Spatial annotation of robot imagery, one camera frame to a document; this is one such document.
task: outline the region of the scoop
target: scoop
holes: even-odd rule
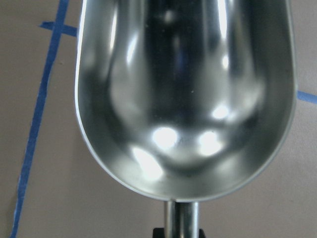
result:
[[[198,237],[198,202],[269,164],[295,100],[287,0],[84,0],[75,103],[115,180],[166,201],[165,237]]]

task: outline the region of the scoop handle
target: scoop handle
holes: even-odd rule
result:
[[[198,238],[198,223],[198,202],[165,202],[165,238]]]

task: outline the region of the metal scoop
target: metal scoop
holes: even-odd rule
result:
[[[198,236],[198,202],[257,176],[296,99],[287,0],[84,0],[75,102],[98,163],[166,202],[165,237]]]

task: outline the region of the blue tape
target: blue tape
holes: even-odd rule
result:
[[[51,70],[53,67],[53,63],[57,55],[57,50],[58,50],[61,34],[63,31],[64,21],[66,17],[67,7],[68,7],[68,0],[59,1],[56,20],[53,27],[53,32],[52,32],[52,37],[50,42],[50,47],[48,50],[44,72],[42,76],[42,81],[39,88],[38,97],[36,100],[29,139],[27,142],[24,161],[23,161],[21,174],[20,174],[20,178],[18,182],[17,201],[15,205],[13,227],[12,227],[10,238],[16,237],[17,230],[19,227],[19,221],[20,221],[20,215],[21,215],[21,210],[23,206],[25,191],[26,191],[26,187],[27,187],[27,183],[29,179],[34,150],[36,146],[37,137],[39,134],[43,110],[44,110],[45,101],[47,97],[48,82],[49,82]]]
[[[53,21],[43,21],[42,24],[39,26],[48,30],[52,30],[54,27]],[[73,26],[63,25],[63,34],[69,35],[69,36],[77,36],[77,28]]]
[[[297,98],[302,101],[317,104],[317,96],[314,94],[298,91]]]

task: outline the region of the silver scoop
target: silver scoop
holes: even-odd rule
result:
[[[76,112],[97,162],[166,201],[165,237],[198,237],[198,202],[256,177],[296,100],[287,0],[84,0]]]

